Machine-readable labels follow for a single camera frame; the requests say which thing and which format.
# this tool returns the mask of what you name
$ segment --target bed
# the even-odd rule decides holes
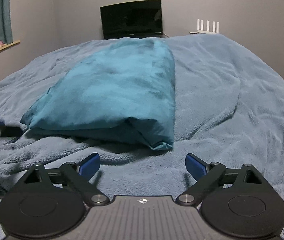
[[[22,115],[79,60],[117,40],[89,41],[36,58],[0,81],[0,118]],[[37,162],[57,168],[93,152],[101,169],[92,182],[108,196],[172,195],[195,181],[185,169],[193,153],[229,168],[252,163],[284,199],[284,80],[246,48],[221,34],[165,39],[175,59],[176,119],[172,151],[26,130],[0,138],[0,192]],[[4,234],[0,228],[0,239]]]

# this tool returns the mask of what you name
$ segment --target pillowcase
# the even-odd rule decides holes
[[[23,115],[44,135],[172,149],[175,65],[161,39],[120,39],[77,63]]]

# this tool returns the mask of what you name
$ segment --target wooden windowsill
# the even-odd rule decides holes
[[[16,44],[19,44],[20,42],[21,42],[21,41],[18,40],[18,41],[14,41],[14,42],[12,42],[12,43],[10,43],[10,44],[7,44],[7,45],[1,47],[1,48],[0,48],[0,51],[2,51],[2,50],[4,50],[4,49],[7,49],[7,48],[9,48],[9,47],[12,47],[12,46],[14,46],[14,45],[16,45]]]

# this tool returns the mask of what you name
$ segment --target black object on bed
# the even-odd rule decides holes
[[[32,166],[0,203],[7,240],[281,239],[284,201],[251,164],[227,169],[188,154],[186,169],[197,182],[175,201],[120,195],[110,201],[88,182],[99,168],[97,153],[59,169]]]

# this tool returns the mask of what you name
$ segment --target metal bolt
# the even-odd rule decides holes
[[[183,194],[179,196],[179,201],[181,201],[182,203],[190,203],[194,201],[194,197],[189,194]]]
[[[94,203],[102,203],[102,202],[107,200],[107,197],[102,195],[102,194],[97,194],[97,195],[94,195],[93,197],[91,197],[91,200]]]

